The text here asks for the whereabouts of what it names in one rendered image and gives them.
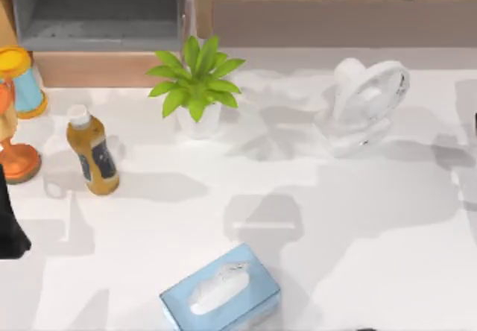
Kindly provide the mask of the green plant in white pot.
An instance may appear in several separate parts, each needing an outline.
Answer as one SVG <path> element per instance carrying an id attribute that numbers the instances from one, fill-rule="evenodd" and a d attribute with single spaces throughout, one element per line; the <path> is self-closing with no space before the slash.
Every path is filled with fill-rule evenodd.
<path id="1" fill-rule="evenodd" d="M 154 54 L 160 64 L 146 74 L 164 81 L 155 85 L 148 96 L 164 97 L 161 116 L 175 116 L 180 130 L 193 139 L 210 137 L 218 129 L 221 108 L 238 107 L 236 96 L 241 90 L 229 75 L 242 67 L 245 59 L 220 51 L 217 36 L 204 43 L 195 36 L 188 37 L 180 57 L 165 50 Z"/>

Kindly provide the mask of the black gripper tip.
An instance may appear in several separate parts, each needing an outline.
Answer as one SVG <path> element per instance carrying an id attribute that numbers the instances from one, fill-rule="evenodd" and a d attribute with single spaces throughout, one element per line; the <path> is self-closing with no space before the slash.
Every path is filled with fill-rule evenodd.
<path id="1" fill-rule="evenodd" d="M 31 241 L 16 219 L 0 164 L 0 260 L 20 259 L 30 249 Z"/>

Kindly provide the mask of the amber bottle with white cap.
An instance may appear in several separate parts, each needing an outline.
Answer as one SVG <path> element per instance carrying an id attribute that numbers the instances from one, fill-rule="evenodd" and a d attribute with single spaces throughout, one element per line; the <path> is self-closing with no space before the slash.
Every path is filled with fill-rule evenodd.
<path id="1" fill-rule="evenodd" d="M 119 186 L 119 173 L 107 146 L 102 122 L 82 104 L 68 111 L 66 138 L 80 160 L 86 186 L 95 195 L 109 195 Z"/>

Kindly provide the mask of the light blue tissue box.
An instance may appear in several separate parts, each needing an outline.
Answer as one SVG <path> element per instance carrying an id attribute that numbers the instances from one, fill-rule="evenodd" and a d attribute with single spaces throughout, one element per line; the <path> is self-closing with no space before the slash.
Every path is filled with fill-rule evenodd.
<path id="1" fill-rule="evenodd" d="M 159 295 L 175 331 L 248 331 L 272 314 L 281 288 L 241 244 Z"/>

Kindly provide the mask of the orange trophy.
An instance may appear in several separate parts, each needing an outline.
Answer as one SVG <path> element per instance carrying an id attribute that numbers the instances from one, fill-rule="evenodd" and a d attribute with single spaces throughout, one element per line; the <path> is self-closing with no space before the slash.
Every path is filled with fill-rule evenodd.
<path id="1" fill-rule="evenodd" d="M 12 143 L 18 126 L 15 86 L 11 79 L 0 83 L 0 166 L 8 184 L 24 183 L 35 177 L 42 165 L 37 149 L 25 143 Z"/>

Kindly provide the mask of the wooden open shelf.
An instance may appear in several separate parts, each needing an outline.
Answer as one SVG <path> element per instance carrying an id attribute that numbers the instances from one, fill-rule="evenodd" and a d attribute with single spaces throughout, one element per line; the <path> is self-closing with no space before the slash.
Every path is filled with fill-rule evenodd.
<path id="1" fill-rule="evenodd" d="M 477 0 L 195 0 L 226 47 L 477 48 Z"/>

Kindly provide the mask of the grey cabinet with dark inside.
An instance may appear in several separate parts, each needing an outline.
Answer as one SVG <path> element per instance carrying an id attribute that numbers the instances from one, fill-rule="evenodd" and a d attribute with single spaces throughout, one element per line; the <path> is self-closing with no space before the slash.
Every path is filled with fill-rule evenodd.
<path id="1" fill-rule="evenodd" d="M 12 0 L 30 51 L 176 50 L 184 0 Z"/>

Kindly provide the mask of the white desk fan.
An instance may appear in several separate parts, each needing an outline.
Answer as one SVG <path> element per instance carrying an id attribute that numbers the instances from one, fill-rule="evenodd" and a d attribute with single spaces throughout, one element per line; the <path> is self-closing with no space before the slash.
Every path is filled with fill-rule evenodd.
<path id="1" fill-rule="evenodd" d="M 344 157 L 387 135 L 411 79 L 399 61 L 366 67 L 353 57 L 335 67 L 334 79 L 323 93 L 325 104 L 315 113 L 314 126 L 320 146 L 334 157 Z"/>

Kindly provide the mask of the yellow and blue trophy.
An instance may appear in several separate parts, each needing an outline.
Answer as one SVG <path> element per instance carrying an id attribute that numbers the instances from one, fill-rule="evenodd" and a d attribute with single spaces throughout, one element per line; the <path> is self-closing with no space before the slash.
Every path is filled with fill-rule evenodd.
<path id="1" fill-rule="evenodd" d="M 15 87 L 15 108 L 20 119 L 40 116 L 48 106 L 46 94 L 34 74 L 29 53 L 17 45 L 0 48 L 0 82 L 10 78 Z"/>

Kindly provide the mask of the wooden cupboard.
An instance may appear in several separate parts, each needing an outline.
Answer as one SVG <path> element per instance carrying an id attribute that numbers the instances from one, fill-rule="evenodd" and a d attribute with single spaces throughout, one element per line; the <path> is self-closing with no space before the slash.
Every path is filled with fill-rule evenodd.
<path id="1" fill-rule="evenodd" d="M 195 29 L 195 0 L 184 0 L 181 44 L 170 51 L 180 57 L 187 37 Z M 16 30 L 13 12 L 13 24 Z M 155 78 L 146 72 L 160 64 L 155 51 L 30 51 L 46 87 L 137 87 L 152 86 Z"/>

